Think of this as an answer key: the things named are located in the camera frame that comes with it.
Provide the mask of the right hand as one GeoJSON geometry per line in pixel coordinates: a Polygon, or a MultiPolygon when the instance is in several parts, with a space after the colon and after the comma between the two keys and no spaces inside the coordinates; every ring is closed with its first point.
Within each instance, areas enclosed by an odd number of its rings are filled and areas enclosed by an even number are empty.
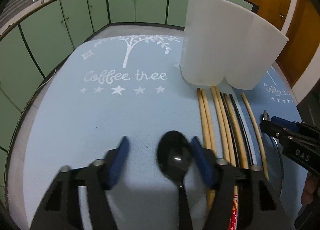
{"type": "Polygon", "coordinates": [[[308,172],[301,196],[301,203],[303,206],[312,203],[315,193],[318,192],[318,185],[319,179],[311,172],[308,172]]]}

